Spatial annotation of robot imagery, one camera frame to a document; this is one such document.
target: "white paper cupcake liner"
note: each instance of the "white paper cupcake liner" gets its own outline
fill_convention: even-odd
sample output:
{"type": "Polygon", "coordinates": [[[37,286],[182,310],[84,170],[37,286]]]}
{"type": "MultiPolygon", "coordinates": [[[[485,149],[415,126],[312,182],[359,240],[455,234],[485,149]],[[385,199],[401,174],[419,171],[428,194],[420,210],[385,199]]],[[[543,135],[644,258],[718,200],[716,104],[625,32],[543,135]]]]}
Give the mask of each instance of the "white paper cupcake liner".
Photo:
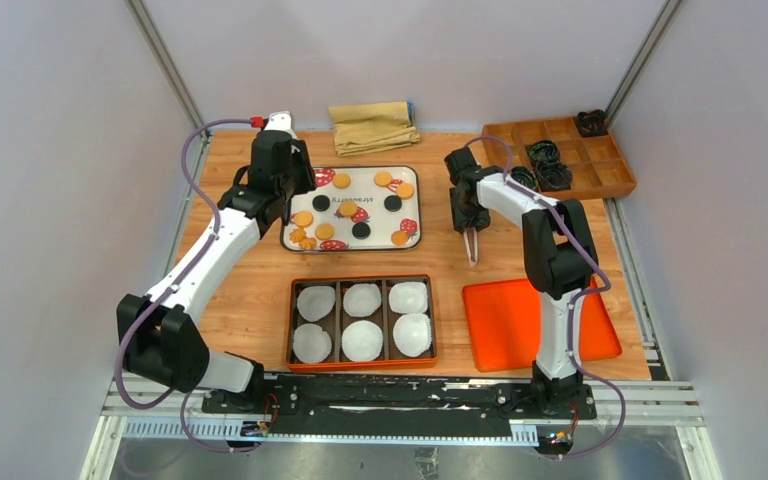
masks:
{"type": "Polygon", "coordinates": [[[431,319],[424,313],[402,315],[393,326],[393,340],[402,355],[422,355],[431,348],[431,319]]]}
{"type": "Polygon", "coordinates": [[[334,309],[337,303],[337,292],[334,287],[307,287],[299,293],[296,308],[299,315],[308,322],[318,322],[334,309]]]}
{"type": "Polygon", "coordinates": [[[321,363],[331,346],[331,336],[319,325],[306,323],[293,332],[293,353],[302,363],[321,363]]]}
{"type": "Polygon", "coordinates": [[[343,295],[343,310],[355,318],[365,318],[381,307],[381,289],[374,283],[352,285],[343,295]]]}
{"type": "Polygon", "coordinates": [[[428,287],[422,282],[397,283],[388,295],[390,310],[396,313],[425,313],[428,310],[428,287]]]}
{"type": "Polygon", "coordinates": [[[352,362],[371,362],[381,355],[384,332],[369,320],[358,320],[343,331],[343,353],[352,362]]]}

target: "tan towel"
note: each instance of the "tan towel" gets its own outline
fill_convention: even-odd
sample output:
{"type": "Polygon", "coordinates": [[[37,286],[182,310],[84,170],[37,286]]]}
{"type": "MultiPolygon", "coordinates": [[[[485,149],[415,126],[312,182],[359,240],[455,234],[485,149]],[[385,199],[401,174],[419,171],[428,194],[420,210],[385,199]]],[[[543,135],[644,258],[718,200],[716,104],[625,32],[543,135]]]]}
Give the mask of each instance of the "tan towel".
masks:
{"type": "Polygon", "coordinates": [[[407,102],[328,107],[337,155],[382,152],[419,143],[407,102]]]}

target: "rectangular tray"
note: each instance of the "rectangular tray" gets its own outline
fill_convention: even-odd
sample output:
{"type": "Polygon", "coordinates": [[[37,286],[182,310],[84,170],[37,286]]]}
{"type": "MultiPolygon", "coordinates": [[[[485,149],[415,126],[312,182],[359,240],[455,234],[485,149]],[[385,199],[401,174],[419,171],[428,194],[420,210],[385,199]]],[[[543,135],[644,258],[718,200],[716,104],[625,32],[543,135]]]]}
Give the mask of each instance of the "rectangular tray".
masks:
{"type": "Polygon", "coordinates": [[[317,167],[314,169],[317,176],[317,184],[320,185],[313,192],[293,197],[290,206],[290,216],[308,211],[313,214],[313,224],[305,227],[303,230],[308,238],[316,240],[316,247],[313,249],[303,249],[298,243],[290,239],[290,234],[299,228],[290,222],[287,226],[281,228],[281,245],[291,252],[302,253],[334,253],[344,251],[370,251],[370,250],[408,250],[419,244],[421,238],[421,223],[419,215],[419,179],[416,171],[408,166],[369,166],[369,167],[317,167]],[[379,187],[375,184],[375,174],[381,171],[389,172],[394,179],[394,183],[387,187],[379,187]],[[351,178],[351,184],[347,188],[337,188],[330,178],[333,175],[345,173],[351,178]],[[394,191],[396,180],[413,185],[413,197],[402,200],[402,207],[397,212],[390,212],[384,208],[384,199],[395,195],[394,191]],[[317,212],[313,208],[313,199],[319,195],[325,195],[330,200],[328,210],[317,212]],[[363,209],[366,214],[361,217],[346,218],[337,215],[337,208],[340,203],[351,200],[357,203],[358,207],[363,209]],[[368,238],[359,240],[352,234],[352,227],[356,220],[366,222],[371,230],[368,238]],[[329,240],[323,241],[316,237],[316,227],[322,223],[329,223],[334,227],[334,236],[329,240]],[[393,243],[393,234],[404,231],[402,237],[406,237],[407,242],[404,245],[393,243]]]}
{"type": "MultiPolygon", "coordinates": [[[[595,280],[590,286],[596,286],[595,280]]],[[[540,296],[531,282],[467,285],[463,300],[475,368],[494,372],[531,366],[540,349],[540,296]]],[[[581,308],[581,359],[604,360],[622,354],[602,296],[584,297],[581,308]]]]}
{"type": "MultiPolygon", "coordinates": [[[[523,165],[529,170],[531,161],[526,147],[540,140],[555,142],[561,162],[572,171],[572,185],[568,190],[543,192],[546,196],[559,200],[622,197],[637,186],[614,136],[609,132],[583,138],[575,127],[574,117],[492,123],[484,125],[481,133],[507,142],[514,152],[514,166],[523,165]]],[[[484,140],[484,152],[490,165],[504,167],[508,160],[505,147],[497,142],[484,140]]]]}
{"type": "Polygon", "coordinates": [[[285,361],[292,372],[334,372],[360,369],[377,369],[384,367],[433,367],[437,364],[437,328],[434,325],[431,279],[427,275],[397,275],[389,277],[355,277],[355,278],[301,278],[293,280],[290,285],[290,328],[287,330],[285,361]],[[393,326],[401,314],[390,311],[388,294],[394,285],[402,282],[423,282],[428,288],[428,310],[425,314],[431,319],[431,348],[419,357],[406,357],[396,348],[393,340],[393,326]],[[356,283],[375,283],[381,289],[381,308],[364,320],[375,323],[384,333],[384,347],[378,359],[371,362],[351,362],[343,354],[341,334],[352,322],[360,320],[349,316],[343,310],[343,295],[346,290],[356,283]],[[293,354],[293,332],[300,325],[308,323],[299,315],[296,309],[296,299],[306,287],[330,286],[337,291],[337,303],[334,309],[316,325],[322,327],[331,336],[331,354],[321,363],[302,363],[293,354]]]}

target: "brown tray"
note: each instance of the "brown tray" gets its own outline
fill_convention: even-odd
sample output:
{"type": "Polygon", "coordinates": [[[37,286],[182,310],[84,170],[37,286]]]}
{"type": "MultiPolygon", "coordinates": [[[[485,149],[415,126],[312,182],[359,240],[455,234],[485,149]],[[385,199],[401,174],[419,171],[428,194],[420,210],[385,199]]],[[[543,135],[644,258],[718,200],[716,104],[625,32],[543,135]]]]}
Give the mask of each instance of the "brown tray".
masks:
{"type": "MultiPolygon", "coordinates": [[[[572,171],[572,185],[569,190],[543,192],[549,197],[559,200],[622,197],[637,186],[613,135],[609,132],[600,137],[582,138],[575,128],[574,117],[493,123],[484,126],[482,135],[493,135],[507,142],[514,151],[514,166],[523,165],[529,170],[531,162],[525,148],[540,140],[555,142],[561,152],[561,162],[572,171]]],[[[504,167],[508,161],[505,147],[490,140],[483,142],[487,161],[504,167]]]]}
{"type": "Polygon", "coordinates": [[[434,326],[434,315],[431,297],[431,279],[428,275],[390,276],[390,277],[356,277],[356,278],[301,278],[293,280],[290,286],[290,328],[287,332],[286,363],[287,367],[297,373],[333,372],[340,370],[375,369],[383,367],[432,367],[437,364],[437,329],[434,326]],[[418,357],[407,357],[396,348],[393,340],[393,326],[401,314],[390,311],[388,295],[394,285],[404,282],[422,282],[428,288],[428,309],[424,312],[431,319],[431,348],[418,357]],[[346,290],[357,283],[374,283],[381,289],[381,308],[366,318],[355,318],[343,311],[343,295],[346,290]],[[293,332],[300,325],[310,323],[299,314],[296,300],[299,293],[307,287],[329,286],[337,291],[337,303],[334,309],[322,320],[314,322],[331,337],[331,354],[320,363],[302,363],[293,353],[293,332]],[[381,355],[371,362],[352,362],[343,354],[342,333],[353,322],[369,320],[381,327],[384,333],[384,347],[381,355]]]}

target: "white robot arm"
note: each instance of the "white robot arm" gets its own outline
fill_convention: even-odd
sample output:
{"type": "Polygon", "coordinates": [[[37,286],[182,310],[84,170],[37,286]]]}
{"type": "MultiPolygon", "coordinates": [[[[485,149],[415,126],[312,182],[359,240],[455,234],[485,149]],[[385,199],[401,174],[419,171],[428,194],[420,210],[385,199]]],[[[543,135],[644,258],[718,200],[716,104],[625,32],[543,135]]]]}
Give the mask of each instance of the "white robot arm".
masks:
{"type": "Polygon", "coordinates": [[[209,350],[197,325],[240,257],[275,220],[286,224],[294,195],[315,188],[307,148],[293,132],[289,112],[270,115],[252,142],[251,165],[237,171],[218,202],[217,215],[184,258],[146,295],[126,295],[119,303],[123,369],[182,392],[224,390],[241,410],[257,404],[262,398],[263,366],[209,350]]]}
{"type": "MultiPolygon", "coordinates": [[[[478,203],[482,207],[501,213],[520,228],[522,228],[524,214],[546,208],[508,186],[502,173],[494,173],[480,180],[477,195],[478,203]]],[[[551,205],[558,204],[554,198],[544,195],[540,197],[551,205]]],[[[570,361],[570,354],[567,351],[567,305],[570,299],[581,290],[581,288],[573,288],[564,292],[558,299],[552,298],[547,292],[540,292],[541,340],[537,353],[537,367],[549,378],[564,378],[576,373],[576,368],[570,361]]],[[[572,326],[574,345],[578,345],[580,323],[581,308],[576,308],[572,326]]],[[[581,364],[577,348],[572,354],[581,364]]]]}
{"type": "Polygon", "coordinates": [[[454,185],[449,195],[456,231],[486,228],[490,224],[489,210],[499,212],[523,231],[526,274],[540,292],[541,339],[537,360],[532,365],[531,384],[536,402],[548,407],[585,398],[588,387],[576,367],[581,364],[578,351],[581,300],[575,305],[570,302],[590,285],[593,270],[569,241],[555,243],[554,235],[561,234],[562,228],[547,210],[551,207],[561,214],[566,230],[596,261],[581,203],[560,202],[512,188],[510,182],[514,180],[506,178],[501,168],[481,168],[467,147],[453,151],[445,162],[454,185]]]}

